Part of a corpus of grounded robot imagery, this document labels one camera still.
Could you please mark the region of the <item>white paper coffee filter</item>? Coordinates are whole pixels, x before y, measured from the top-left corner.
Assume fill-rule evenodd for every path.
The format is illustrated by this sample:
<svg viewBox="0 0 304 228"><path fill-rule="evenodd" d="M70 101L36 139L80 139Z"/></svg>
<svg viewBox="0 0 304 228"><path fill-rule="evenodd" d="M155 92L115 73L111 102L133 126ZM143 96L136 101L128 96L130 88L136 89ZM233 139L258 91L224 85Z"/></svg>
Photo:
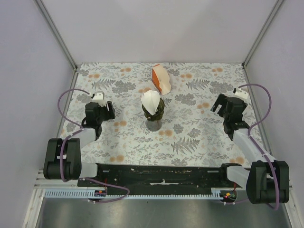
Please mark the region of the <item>white paper coffee filter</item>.
<svg viewBox="0 0 304 228"><path fill-rule="evenodd" d="M157 91L149 90L142 95L141 102L148 113L154 115L160 103L160 94Z"/></svg>

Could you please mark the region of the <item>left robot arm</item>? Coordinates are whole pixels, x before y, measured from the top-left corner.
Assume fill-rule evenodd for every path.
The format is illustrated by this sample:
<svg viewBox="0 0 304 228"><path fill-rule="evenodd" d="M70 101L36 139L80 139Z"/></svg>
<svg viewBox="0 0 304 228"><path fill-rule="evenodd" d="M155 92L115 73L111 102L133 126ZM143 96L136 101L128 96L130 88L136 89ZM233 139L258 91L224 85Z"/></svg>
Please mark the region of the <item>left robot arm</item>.
<svg viewBox="0 0 304 228"><path fill-rule="evenodd" d="M99 139L102 133L102 123L113 120L115 110L111 101L101 106L90 102L85 105L85 118L81 128L65 139L52 138L48 141L43 175L48 180L67 182L80 178L98 187L104 183L104 174L98 171L96 163L83 162L81 149Z"/></svg>

